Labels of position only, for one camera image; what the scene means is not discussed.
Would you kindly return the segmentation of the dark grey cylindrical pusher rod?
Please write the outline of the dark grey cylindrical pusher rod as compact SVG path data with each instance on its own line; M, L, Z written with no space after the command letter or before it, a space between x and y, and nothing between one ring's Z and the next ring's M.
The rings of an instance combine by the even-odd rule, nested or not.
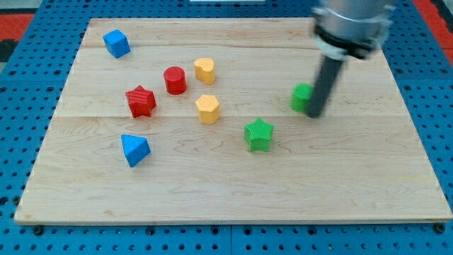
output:
M306 107L306 114L310 118L318 118L323 113L343 63L343 60L323 57L314 83L314 90Z

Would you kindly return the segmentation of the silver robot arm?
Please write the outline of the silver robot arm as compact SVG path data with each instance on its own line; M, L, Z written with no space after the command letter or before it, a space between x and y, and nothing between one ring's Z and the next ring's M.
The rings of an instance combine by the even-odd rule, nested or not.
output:
M323 0L312 8L314 35L323 53L305 113L318 118L349 57L367 59L389 36L392 0Z

